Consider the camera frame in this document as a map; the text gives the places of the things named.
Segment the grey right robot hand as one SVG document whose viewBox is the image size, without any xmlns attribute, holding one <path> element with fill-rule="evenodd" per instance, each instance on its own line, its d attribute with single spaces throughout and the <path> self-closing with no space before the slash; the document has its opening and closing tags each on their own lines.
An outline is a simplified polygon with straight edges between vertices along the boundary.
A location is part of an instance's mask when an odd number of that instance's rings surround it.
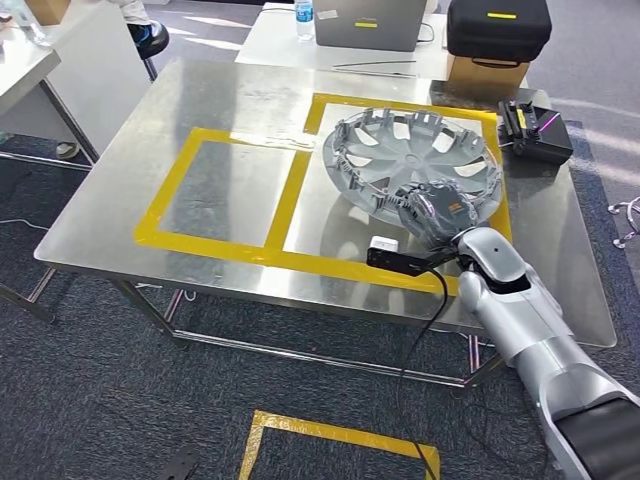
<svg viewBox="0 0 640 480">
<path fill-rule="evenodd" d="M 429 251 L 448 247 L 478 220 L 475 207 L 455 181 L 405 184 L 396 195 L 401 199 L 402 224 Z"/>
</svg>

